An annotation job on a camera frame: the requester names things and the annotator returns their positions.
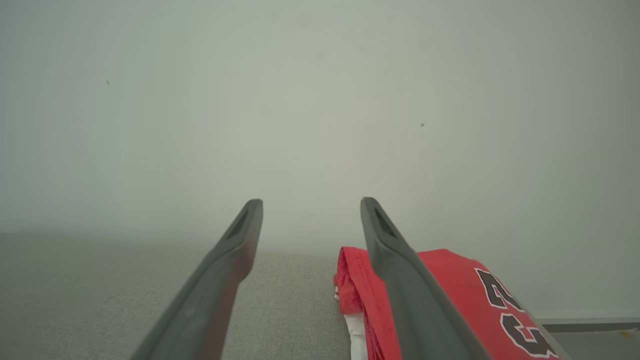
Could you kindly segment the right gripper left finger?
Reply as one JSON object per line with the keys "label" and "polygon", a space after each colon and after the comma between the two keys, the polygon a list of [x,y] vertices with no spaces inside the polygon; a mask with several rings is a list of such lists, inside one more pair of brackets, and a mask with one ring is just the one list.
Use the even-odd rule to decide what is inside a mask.
{"label": "right gripper left finger", "polygon": [[245,203],[133,353],[133,360],[219,360],[240,283],[253,269],[263,201]]}

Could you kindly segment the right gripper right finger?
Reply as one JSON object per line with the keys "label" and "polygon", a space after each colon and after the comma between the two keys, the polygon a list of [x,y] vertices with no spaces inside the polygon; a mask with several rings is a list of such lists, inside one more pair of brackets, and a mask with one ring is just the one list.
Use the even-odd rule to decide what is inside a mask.
{"label": "right gripper right finger", "polygon": [[404,360],[489,360],[436,278],[373,197],[359,205],[371,267],[386,287]]}

